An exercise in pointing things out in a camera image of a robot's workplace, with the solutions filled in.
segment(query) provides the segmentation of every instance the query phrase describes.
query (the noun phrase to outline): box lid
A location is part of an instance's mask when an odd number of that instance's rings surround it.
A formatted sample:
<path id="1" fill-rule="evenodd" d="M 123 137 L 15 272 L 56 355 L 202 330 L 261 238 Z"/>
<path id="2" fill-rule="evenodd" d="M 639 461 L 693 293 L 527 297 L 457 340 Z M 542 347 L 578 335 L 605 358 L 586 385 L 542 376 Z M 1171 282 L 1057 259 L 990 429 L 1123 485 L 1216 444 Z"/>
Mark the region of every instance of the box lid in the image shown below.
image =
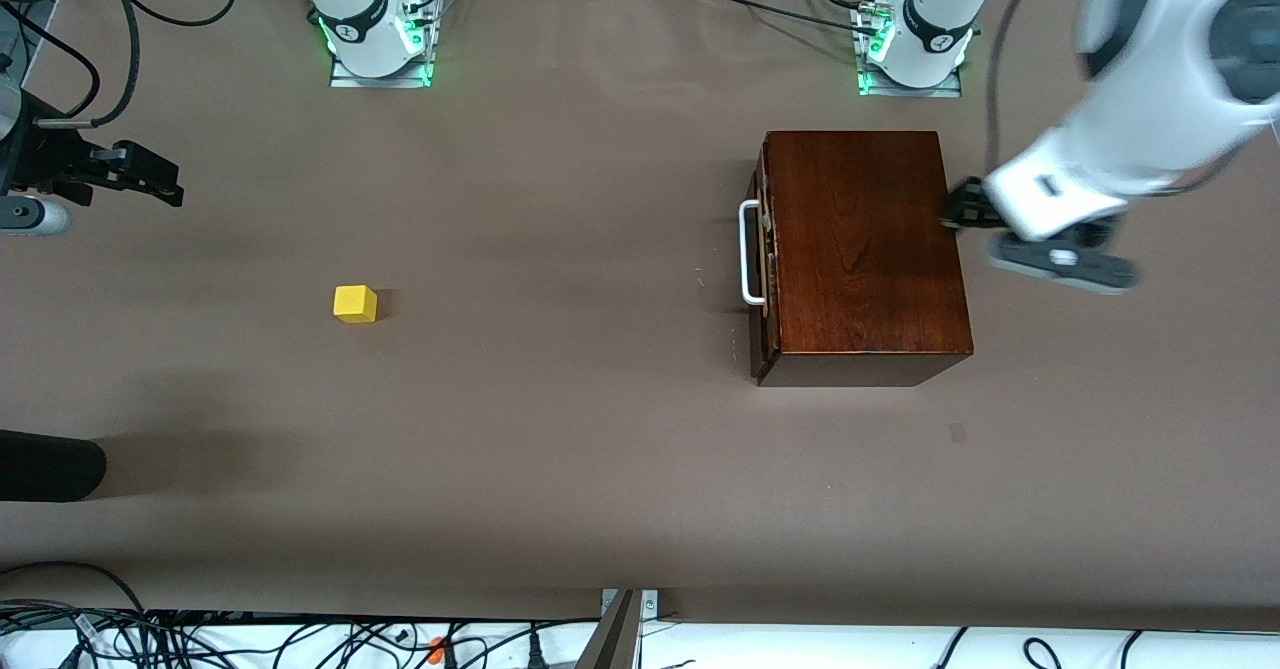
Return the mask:
<path id="1" fill-rule="evenodd" d="M 765 174 L 783 353 L 973 353 L 934 132 L 771 132 Z"/>

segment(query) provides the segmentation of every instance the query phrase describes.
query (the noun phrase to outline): wooden box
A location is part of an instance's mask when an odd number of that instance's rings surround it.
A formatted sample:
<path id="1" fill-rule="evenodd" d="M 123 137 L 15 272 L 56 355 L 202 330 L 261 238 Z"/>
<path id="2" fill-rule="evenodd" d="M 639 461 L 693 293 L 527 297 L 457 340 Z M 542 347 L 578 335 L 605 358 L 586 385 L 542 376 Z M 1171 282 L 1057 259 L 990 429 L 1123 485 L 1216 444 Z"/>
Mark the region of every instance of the wooden box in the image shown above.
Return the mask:
<path id="1" fill-rule="evenodd" d="M 777 130 L 739 210 L 760 386 L 914 386 L 973 354 L 933 132 Z"/>

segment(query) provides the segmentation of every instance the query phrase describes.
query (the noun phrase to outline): metal mounting plate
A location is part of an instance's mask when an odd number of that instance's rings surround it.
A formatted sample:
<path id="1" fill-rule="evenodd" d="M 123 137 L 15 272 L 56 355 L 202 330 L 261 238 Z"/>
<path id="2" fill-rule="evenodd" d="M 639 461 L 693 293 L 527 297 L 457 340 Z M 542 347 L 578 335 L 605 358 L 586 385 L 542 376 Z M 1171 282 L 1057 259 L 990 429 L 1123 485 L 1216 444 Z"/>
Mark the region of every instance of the metal mounting plate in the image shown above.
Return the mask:
<path id="1" fill-rule="evenodd" d="M 888 4 L 890 0 L 876 0 Z M 881 28 L 882 18 L 864 17 L 858 9 L 849 10 L 852 26 L 869 26 Z M 928 90 L 914 90 L 910 86 L 897 84 L 886 75 L 884 69 L 877 67 L 868 54 L 870 52 L 872 38 L 864 35 L 854 35 L 854 55 L 858 58 L 858 93 L 863 96 L 924 96 L 924 98 L 960 98 L 960 72 L 951 69 L 950 75 L 942 84 L 931 86 Z"/>
<path id="2" fill-rule="evenodd" d="M 618 590 L 604 590 L 600 595 L 600 617 L 609 610 Z M 658 590 L 640 590 L 640 620 L 652 622 L 658 618 Z"/>

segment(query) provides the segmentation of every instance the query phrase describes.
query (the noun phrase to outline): metal bracket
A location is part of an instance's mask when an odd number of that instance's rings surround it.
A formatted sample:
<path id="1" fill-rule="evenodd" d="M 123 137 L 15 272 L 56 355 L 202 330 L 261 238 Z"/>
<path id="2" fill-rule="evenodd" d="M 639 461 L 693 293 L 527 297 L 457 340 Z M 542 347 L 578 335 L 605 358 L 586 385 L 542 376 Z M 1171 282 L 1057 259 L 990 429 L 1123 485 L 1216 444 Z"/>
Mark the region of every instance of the metal bracket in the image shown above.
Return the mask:
<path id="1" fill-rule="evenodd" d="M 658 592 L 605 590 L 602 604 L 607 608 L 604 617 L 595 624 L 573 669 L 635 669 L 641 617 L 646 611 L 657 617 Z"/>
<path id="2" fill-rule="evenodd" d="M 600 617 L 608 614 L 613 597 L 621 590 L 604 590 L 600 594 Z M 658 590 L 640 590 L 640 620 L 653 622 L 658 618 Z"/>
<path id="3" fill-rule="evenodd" d="M 876 5 L 888 5 L 890 0 L 873 0 Z M 863 96 L 925 96 L 925 98 L 959 98 L 960 96 L 960 72 L 959 69 L 951 69 L 950 75 L 942 81 L 942 84 L 931 86 L 928 90 L 914 90 L 910 86 L 897 84 L 886 75 L 884 69 L 879 68 L 878 64 L 872 59 L 873 54 L 877 51 L 883 51 L 887 46 L 887 41 L 892 38 L 893 22 L 890 17 L 882 17 L 881 14 L 867 14 L 858 9 L 849 10 L 849 18 L 852 26 L 856 27 L 870 27 L 877 31 L 883 31 L 887 28 L 887 35 L 890 36 L 867 36 L 856 35 L 854 32 L 854 55 L 858 59 L 858 93 Z"/>
<path id="4" fill-rule="evenodd" d="M 421 90 L 422 87 L 431 86 L 435 75 L 435 49 L 440 43 L 440 17 L 444 12 L 444 0 L 435 0 L 429 6 L 419 9 L 419 12 L 411 19 L 422 22 L 422 24 L 421 27 L 415 27 L 410 35 L 415 40 L 421 37 L 425 46 L 421 54 L 410 59 L 407 64 L 398 72 L 392 73 L 392 75 L 375 78 L 353 75 L 353 73 L 348 72 L 347 67 L 343 67 L 342 61 L 334 59 L 333 68 L 329 72 L 329 86 L 342 87 L 343 90 L 351 90 L 351 87 L 360 87 L 361 90 L 369 90 L 369 87 Z"/>

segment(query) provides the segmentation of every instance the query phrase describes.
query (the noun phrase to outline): white surface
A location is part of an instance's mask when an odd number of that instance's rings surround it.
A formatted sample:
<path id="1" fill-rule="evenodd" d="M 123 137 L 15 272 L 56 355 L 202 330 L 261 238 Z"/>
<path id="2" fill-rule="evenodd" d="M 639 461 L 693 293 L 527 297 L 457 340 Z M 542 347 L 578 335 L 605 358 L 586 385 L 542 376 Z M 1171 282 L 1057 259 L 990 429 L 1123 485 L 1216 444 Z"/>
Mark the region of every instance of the white surface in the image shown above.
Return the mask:
<path id="1" fill-rule="evenodd" d="M 270 649 L 296 626 L 202 629 L 197 636 L 219 649 Z M 444 633 L 444 624 L 419 624 L 425 645 Z M 458 637 L 479 636 L 490 643 L 527 628 L 527 624 L 471 624 Z M 540 632 L 543 654 L 550 665 L 572 663 L 590 637 L 594 624 L 572 624 Z M 347 626 L 334 626 L 288 649 L 282 669 L 314 669 L 347 637 Z M 833 666 L 844 669 L 929 669 L 954 633 L 947 627 L 785 627 L 736 624 L 645 624 L 640 649 L 641 669 L 666 669 L 692 660 L 691 669 L 749 669 Z M 1057 652 L 1065 669 L 1115 669 L 1129 632 L 1082 629 L 972 629 L 956 647 L 948 669 L 1029 669 L 1023 642 L 1039 637 Z M 109 633 L 102 640 L 110 640 Z M 33 631 L 0 638 L 5 669 L 52 669 L 74 642 L 69 631 Z M 479 643 L 458 647 L 458 663 L 475 656 Z M 492 669 L 525 669 L 529 642 L 513 641 L 490 657 Z M 398 652 L 403 664 L 407 652 Z M 421 654 L 410 665 L 416 664 Z M 273 654 L 229 656 L 237 668 L 270 669 Z M 1047 659 L 1041 661 L 1048 665 Z M 84 660 L 83 666 L 90 665 Z M 128 669 L 132 664 L 102 661 L 102 669 Z M 337 665 L 332 659 L 329 666 Z M 1129 669 L 1275 669 L 1280 666 L 1280 637 L 1268 634 L 1147 633 L 1129 655 Z M 362 650 L 351 669 L 394 669 L 392 657 Z"/>

